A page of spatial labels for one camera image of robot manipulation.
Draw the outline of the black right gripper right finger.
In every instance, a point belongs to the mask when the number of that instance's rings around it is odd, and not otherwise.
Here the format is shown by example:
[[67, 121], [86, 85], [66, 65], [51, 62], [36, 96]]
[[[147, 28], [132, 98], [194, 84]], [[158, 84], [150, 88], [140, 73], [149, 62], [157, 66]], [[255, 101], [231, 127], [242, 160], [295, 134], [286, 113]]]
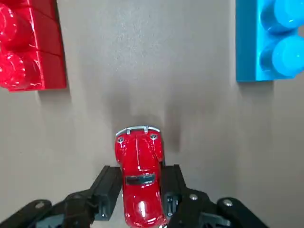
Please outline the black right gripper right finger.
[[168, 228], [263, 228], [260, 220], [236, 198], [212, 202], [209, 196], [186, 186], [180, 166], [161, 169], [161, 202]]

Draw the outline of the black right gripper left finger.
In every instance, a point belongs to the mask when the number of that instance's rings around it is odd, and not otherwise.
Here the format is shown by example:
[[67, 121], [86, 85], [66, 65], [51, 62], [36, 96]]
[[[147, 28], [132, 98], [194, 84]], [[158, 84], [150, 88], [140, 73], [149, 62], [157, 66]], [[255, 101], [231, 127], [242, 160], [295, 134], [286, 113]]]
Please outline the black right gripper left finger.
[[109, 221], [122, 188], [119, 167], [104, 166], [92, 186], [52, 204], [37, 199], [0, 223], [2, 228], [89, 228], [95, 221]]

